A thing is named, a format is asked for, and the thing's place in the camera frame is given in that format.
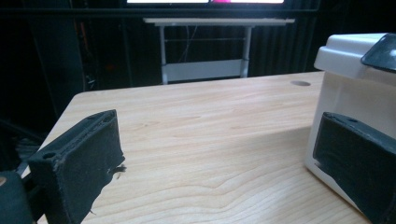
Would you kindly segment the grey metal stand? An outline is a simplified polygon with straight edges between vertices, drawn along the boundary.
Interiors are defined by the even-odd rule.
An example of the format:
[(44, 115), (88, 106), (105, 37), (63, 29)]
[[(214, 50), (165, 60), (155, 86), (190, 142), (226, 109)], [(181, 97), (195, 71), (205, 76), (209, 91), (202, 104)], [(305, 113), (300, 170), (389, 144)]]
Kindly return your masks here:
[[(295, 19), (231, 19), (231, 18), (145, 18), (145, 23), (151, 23), (159, 28), (160, 49), (161, 49), (161, 69), (163, 85), (169, 82), (181, 82), (191, 80), (202, 80), (223, 77), (248, 76), (249, 53), (251, 35), (254, 27), (257, 26), (285, 26), (292, 24)], [(236, 27), (245, 29), (242, 58), (235, 60), (206, 61), (194, 63), (169, 63), (166, 61), (165, 43), (169, 39), (165, 38), (164, 30), (166, 27), (199, 27), (199, 26), (218, 26)]]

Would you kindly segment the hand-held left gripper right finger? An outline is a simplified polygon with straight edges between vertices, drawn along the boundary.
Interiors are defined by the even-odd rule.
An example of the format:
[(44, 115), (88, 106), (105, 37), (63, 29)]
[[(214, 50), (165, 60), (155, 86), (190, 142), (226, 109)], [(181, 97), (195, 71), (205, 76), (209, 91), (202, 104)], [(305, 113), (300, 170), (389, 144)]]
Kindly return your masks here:
[(313, 158), (373, 224), (396, 224), (396, 139), (325, 112)]

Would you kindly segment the white plastic storage box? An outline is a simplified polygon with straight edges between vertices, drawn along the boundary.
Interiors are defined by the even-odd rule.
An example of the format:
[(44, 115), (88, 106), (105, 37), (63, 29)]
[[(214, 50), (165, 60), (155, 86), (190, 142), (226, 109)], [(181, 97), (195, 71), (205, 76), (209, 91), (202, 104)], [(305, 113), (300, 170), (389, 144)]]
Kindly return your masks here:
[(315, 176), (359, 210), (336, 182), (317, 167), (313, 158), (318, 127), (324, 112), (357, 119), (396, 139), (396, 74), (380, 71), (362, 77), (346, 77), (324, 73), (304, 163)]

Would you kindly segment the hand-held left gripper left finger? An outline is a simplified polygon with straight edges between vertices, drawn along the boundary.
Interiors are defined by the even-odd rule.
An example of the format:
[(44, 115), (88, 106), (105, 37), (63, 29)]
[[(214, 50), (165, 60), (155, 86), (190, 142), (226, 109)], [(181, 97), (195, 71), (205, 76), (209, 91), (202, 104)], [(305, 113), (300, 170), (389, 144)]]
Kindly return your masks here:
[(44, 190), (49, 224), (80, 224), (102, 189), (123, 171), (116, 110), (88, 116), (28, 160)]

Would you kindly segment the white box lid black latches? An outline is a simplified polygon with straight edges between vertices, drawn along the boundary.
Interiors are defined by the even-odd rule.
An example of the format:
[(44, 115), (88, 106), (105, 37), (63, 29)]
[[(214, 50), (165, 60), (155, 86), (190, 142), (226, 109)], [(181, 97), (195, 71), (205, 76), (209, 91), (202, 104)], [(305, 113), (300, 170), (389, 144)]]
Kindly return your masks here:
[(396, 87), (396, 34), (331, 35), (319, 48), (314, 67)]

